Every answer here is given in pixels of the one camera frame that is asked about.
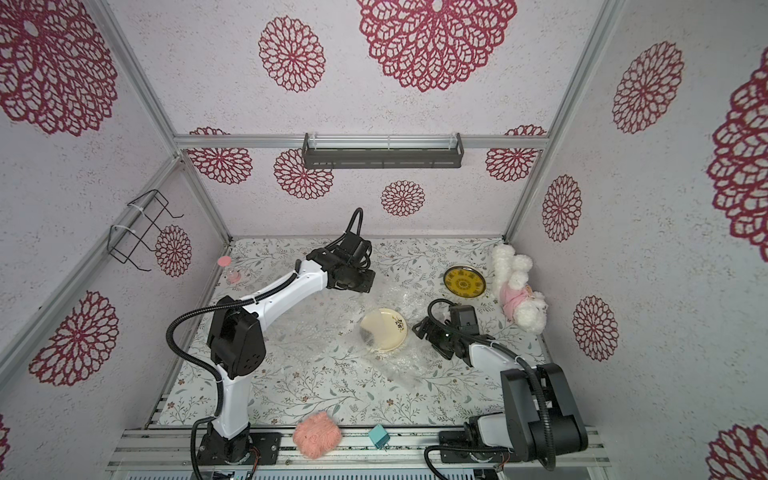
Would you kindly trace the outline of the bubble-wrapped plate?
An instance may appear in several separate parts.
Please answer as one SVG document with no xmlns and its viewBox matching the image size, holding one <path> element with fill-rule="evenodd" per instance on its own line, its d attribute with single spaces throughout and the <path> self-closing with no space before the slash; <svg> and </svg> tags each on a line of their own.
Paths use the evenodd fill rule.
<svg viewBox="0 0 768 480">
<path fill-rule="evenodd" d="M 389 352 L 399 348 L 408 334 L 405 318 L 389 308 L 378 308 L 366 314 L 359 323 L 364 345 L 374 352 Z"/>
<path fill-rule="evenodd" d="M 443 284 L 450 293 L 461 298 L 477 298 L 487 289 L 487 282 L 482 273 L 466 265 L 448 268 L 443 274 Z"/>
</svg>

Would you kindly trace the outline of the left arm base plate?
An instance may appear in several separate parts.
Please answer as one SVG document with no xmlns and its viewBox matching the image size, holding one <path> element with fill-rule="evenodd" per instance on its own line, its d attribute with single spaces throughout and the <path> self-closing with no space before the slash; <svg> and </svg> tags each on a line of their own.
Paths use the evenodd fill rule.
<svg viewBox="0 0 768 480">
<path fill-rule="evenodd" d="M 277 432 L 243 432 L 228 440 L 215 430 L 206 433 L 197 449 L 200 465 L 275 465 L 280 451 L 282 435 Z"/>
</svg>

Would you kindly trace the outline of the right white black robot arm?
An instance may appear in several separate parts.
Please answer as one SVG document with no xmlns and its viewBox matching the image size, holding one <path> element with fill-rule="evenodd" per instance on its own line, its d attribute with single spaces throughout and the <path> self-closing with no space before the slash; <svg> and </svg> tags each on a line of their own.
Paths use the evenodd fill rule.
<svg viewBox="0 0 768 480">
<path fill-rule="evenodd" d="M 436 299 L 412 331 L 444 359 L 462 360 L 501 388 L 500 412 L 469 418 L 461 432 L 439 434 L 443 461 L 537 461 L 551 471 L 560 456 L 588 448 L 587 428 L 563 369 L 534 365 L 482 334 L 472 306 Z"/>
</svg>

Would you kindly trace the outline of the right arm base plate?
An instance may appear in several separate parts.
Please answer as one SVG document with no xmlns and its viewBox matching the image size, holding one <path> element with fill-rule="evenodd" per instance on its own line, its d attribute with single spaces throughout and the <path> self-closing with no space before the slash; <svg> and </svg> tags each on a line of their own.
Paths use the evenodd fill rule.
<svg viewBox="0 0 768 480">
<path fill-rule="evenodd" d="M 514 452 L 504 447 L 488 447 L 471 438 L 464 430 L 442 430 L 438 433 L 440 459 L 446 464 L 504 463 L 516 460 Z"/>
</svg>

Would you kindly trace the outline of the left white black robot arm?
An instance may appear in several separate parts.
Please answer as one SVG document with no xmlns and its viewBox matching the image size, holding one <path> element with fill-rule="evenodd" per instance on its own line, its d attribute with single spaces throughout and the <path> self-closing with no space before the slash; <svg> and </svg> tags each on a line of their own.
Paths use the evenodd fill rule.
<svg viewBox="0 0 768 480">
<path fill-rule="evenodd" d="M 265 330 L 280 316 L 325 289 L 368 293 L 375 279 L 372 244 L 345 233 L 312 250 L 293 269 L 265 288 L 237 301 L 221 299 L 211 321 L 207 346 L 218 375 L 213 430 L 230 441 L 249 431 L 251 378 L 266 358 Z"/>
</svg>

